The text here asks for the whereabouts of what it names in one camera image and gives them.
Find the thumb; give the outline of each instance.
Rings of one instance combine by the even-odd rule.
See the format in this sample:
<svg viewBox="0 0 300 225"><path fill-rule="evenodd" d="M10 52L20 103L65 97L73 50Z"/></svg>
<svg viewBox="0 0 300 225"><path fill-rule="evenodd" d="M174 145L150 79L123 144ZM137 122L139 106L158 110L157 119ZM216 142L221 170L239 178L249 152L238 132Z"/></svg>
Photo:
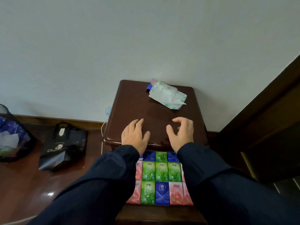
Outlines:
<svg viewBox="0 0 300 225"><path fill-rule="evenodd" d="M176 137L171 125L167 125L167 134L168 134L170 140L173 139L174 137Z"/></svg>
<svg viewBox="0 0 300 225"><path fill-rule="evenodd" d="M147 131L147 132L144 134L143 141L146 142L146 143L148 143L149 138L150 138L150 132Z"/></svg>

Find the hand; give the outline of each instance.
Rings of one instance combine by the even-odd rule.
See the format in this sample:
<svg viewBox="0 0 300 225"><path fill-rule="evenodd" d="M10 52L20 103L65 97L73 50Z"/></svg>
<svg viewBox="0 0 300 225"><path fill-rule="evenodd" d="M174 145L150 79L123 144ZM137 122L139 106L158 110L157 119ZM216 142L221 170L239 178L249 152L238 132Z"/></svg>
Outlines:
<svg viewBox="0 0 300 225"><path fill-rule="evenodd" d="M193 121L185 117L176 117L172 121L181 123L180 127L178 127L179 131L177 135L175 135L172 126L167 125L167 134L169 136L171 146L177 153L178 150L186 143L194 142L194 127Z"/></svg>
<svg viewBox="0 0 300 225"><path fill-rule="evenodd" d="M144 153L146 150L149 138L150 138L150 132L147 131L144 135L142 135L142 124L144 119L141 120L134 120L132 121L122 132L122 145L132 145L137 149L140 156Z"/></svg>

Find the person's left arm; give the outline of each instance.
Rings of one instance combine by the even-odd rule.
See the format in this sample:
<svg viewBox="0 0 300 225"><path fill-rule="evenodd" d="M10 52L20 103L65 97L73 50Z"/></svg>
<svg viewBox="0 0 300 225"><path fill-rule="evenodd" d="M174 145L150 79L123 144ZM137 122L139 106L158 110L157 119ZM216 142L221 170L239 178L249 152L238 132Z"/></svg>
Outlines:
<svg viewBox="0 0 300 225"><path fill-rule="evenodd" d="M142 137L142 122L131 122L122 133L122 146L102 155L88 172L66 187L29 225L113 224L133 194L136 162L150 133Z"/></svg>

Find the white tissue package with green print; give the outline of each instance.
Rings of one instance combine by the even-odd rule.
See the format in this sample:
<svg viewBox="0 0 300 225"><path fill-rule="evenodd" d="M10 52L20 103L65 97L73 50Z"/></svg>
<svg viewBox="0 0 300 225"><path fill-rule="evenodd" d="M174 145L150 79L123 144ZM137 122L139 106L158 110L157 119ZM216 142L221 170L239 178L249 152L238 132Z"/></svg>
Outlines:
<svg viewBox="0 0 300 225"><path fill-rule="evenodd" d="M187 95L178 91L175 87L157 82L151 88L149 97L170 109L179 110L185 104Z"/></svg>

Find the white cord on floor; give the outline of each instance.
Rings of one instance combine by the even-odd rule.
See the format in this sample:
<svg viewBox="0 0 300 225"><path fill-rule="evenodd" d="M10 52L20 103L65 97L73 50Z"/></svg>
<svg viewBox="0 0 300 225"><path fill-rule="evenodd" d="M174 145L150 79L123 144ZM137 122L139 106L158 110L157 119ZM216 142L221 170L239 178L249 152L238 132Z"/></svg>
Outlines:
<svg viewBox="0 0 300 225"><path fill-rule="evenodd" d="M102 149L103 149L103 132L102 132L103 125L101 126L101 135L102 135L101 155L102 155Z"/></svg>
<svg viewBox="0 0 300 225"><path fill-rule="evenodd" d="M28 217L26 219L19 220L19 221L15 221L15 222L11 222L11 223L5 223L5 224L2 224L2 225L15 225L15 224L19 224L19 223L24 223L24 222L26 222L28 220L32 220L35 217L36 217L36 215L34 215L32 217Z"/></svg>
<svg viewBox="0 0 300 225"><path fill-rule="evenodd" d="M101 155L102 155L102 149L103 149L103 132L102 132L103 125L101 126L101 135L102 135ZM31 219L35 218L35 217L36 217L36 215L32 216L32 217L28 217L26 219L19 220L19 221L15 221L15 222L11 222L11 223L5 223L5 224L2 224L2 225L15 225L15 224L26 222L28 220L31 220Z"/></svg>

